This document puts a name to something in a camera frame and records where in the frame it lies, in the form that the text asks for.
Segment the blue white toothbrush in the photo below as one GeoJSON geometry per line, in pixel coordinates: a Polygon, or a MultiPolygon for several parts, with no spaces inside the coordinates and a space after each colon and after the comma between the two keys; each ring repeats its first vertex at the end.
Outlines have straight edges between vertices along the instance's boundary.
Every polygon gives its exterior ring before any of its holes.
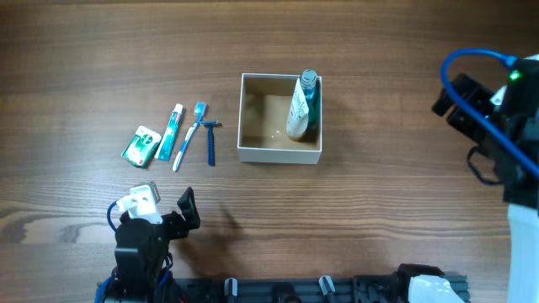
{"type": "Polygon", "coordinates": [[[198,129],[200,122],[205,116],[205,113],[207,111],[207,103],[199,102],[196,104],[194,109],[194,114],[196,116],[195,122],[192,124],[192,126],[188,129],[186,136],[184,138],[184,142],[182,146],[180,147],[179,153],[176,156],[174,163],[173,163],[173,171],[177,172],[179,170],[180,164],[183,161],[184,155],[186,153],[186,150],[189,146],[189,143],[191,141],[191,138],[193,137],[194,133],[198,129]]]}

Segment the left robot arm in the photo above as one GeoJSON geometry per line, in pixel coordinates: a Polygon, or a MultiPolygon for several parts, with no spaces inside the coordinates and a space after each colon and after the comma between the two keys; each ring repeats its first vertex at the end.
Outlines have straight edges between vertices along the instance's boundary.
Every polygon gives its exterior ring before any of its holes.
{"type": "Polygon", "coordinates": [[[200,227],[194,191],[188,187],[177,202],[180,212],[162,215],[155,183],[144,183],[112,203],[107,221],[115,232],[116,266],[98,287],[95,303],[187,302],[173,279],[169,243],[200,227]]]}

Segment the green soap packet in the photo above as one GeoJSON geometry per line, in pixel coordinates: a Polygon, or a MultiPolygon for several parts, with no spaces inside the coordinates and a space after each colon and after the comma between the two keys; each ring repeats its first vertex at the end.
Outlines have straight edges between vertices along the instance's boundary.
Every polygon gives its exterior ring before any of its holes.
{"type": "Polygon", "coordinates": [[[153,158],[162,136],[140,125],[121,157],[134,167],[146,167],[153,158]]]}

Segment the blue mouthwash bottle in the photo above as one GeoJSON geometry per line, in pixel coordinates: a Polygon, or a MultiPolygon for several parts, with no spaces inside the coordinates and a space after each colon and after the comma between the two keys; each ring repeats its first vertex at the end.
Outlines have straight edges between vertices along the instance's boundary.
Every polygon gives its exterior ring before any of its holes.
{"type": "Polygon", "coordinates": [[[318,75],[313,69],[306,69],[300,76],[300,84],[309,109],[307,127],[318,122],[318,75]]]}

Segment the white leaf-print cream tube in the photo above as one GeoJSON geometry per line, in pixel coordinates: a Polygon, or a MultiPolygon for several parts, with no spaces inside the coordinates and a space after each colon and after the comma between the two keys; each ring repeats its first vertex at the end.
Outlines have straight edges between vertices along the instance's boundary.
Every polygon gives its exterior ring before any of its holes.
{"type": "Polygon", "coordinates": [[[300,79],[296,80],[291,106],[286,122],[286,133],[294,141],[299,141],[306,133],[309,108],[300,79]]]}

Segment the white cardboard box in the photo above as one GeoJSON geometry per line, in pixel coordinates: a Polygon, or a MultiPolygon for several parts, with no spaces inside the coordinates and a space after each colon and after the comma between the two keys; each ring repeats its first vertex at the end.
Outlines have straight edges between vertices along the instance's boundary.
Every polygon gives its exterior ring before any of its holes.
{"type": "Polygon", "coordinates": [[[237,125],[242,162],[317,164],[323,151],[323,79],[316,82],[318,117],[298,141],[286,133],[297,75],[244,73],[237,125]]]}

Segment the teal toothpaste tube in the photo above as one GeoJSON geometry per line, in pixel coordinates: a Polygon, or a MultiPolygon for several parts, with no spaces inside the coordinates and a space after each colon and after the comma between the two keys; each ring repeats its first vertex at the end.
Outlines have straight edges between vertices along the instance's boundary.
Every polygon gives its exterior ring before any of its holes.
{"type": "Polygon", "coordinates": [[[168,162],[170,160],[173,145],[176,141],[176,137],[179,131],[179,126],[183,117],[184,106],[182,104],[176,104],[171,114],[168,126],[163,134],[163,138],[156,151],[155,158],[161,161],[168,162]]]}

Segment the blue disposable razor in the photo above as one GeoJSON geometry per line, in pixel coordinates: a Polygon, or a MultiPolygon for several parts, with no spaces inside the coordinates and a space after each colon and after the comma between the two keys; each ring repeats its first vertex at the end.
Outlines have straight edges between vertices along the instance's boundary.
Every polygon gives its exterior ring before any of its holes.
{"type": "Polygon", "coordinates": [[[200,125],[203,125],[207,129],[207,151],[208,151],[208,164],[214,167],[215,162],[215,139],[214,131],[215,127],[221,126],[219,121],[201,121],[200,125]]]}

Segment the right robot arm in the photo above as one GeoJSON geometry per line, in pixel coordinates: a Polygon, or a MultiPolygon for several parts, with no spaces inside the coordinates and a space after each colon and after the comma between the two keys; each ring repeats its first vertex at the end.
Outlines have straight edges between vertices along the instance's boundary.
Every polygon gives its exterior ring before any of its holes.
{"type": "Polygon", "coordinates": [[[471,165],[479,182],[503,186],[508,205],[511,261],[509,302],[538,300],[538,57],[517,58],[492,50],[465,49],[449,55],[441,69],[443,90],[432,110],[474,141],[469,155],[494,162],[493,179],[471,165]],[[497,92],[466,74],[453,81],[450,64],[460,56],[488,56],[508,69],[497,92]]]}

